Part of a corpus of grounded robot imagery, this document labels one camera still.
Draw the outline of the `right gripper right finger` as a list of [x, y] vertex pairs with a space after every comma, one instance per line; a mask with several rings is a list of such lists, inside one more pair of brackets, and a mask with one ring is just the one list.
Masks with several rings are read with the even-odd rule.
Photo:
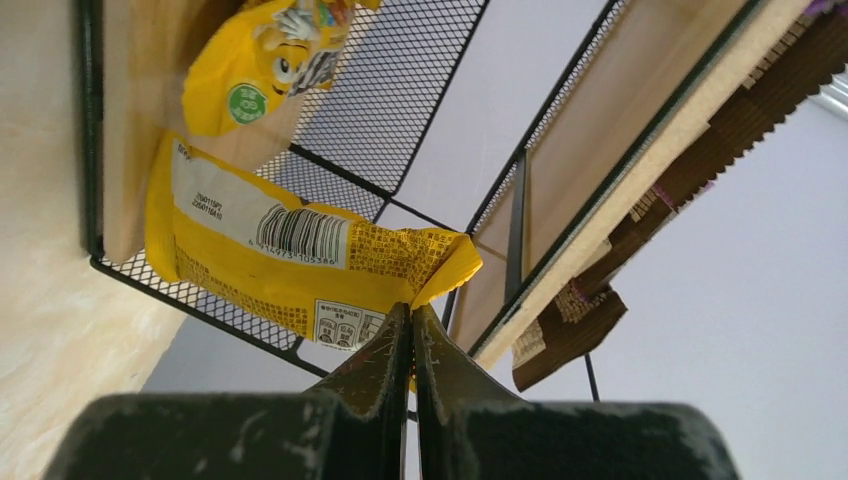
[[724, 439], [678, 403], [530, 402], [494, 380], [429, 306], [411, 315], [426, 479], [736, 479]]

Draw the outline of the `yellow candy bag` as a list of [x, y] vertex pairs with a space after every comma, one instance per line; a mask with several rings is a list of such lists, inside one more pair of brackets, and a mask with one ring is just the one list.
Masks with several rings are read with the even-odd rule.
[[181, 105], [192, 135], [252, 124], [310, 89], [332, 86], [358, 8], [378, 1], [248, 1], [188, 69]]
[[317, 344], [355, 351], [394, 305], [429, 304], [483, 261], [469, 236], [391, 230], [307, 203], [166, 132], [150, 173], [145, 254], [189, 282]]

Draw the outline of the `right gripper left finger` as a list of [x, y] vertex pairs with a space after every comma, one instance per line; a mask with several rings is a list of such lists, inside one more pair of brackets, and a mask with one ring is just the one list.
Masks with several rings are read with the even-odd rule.
[[401, 479], [411, 313], [301, 393], [120, 394], [72, 423], [49, 479]]

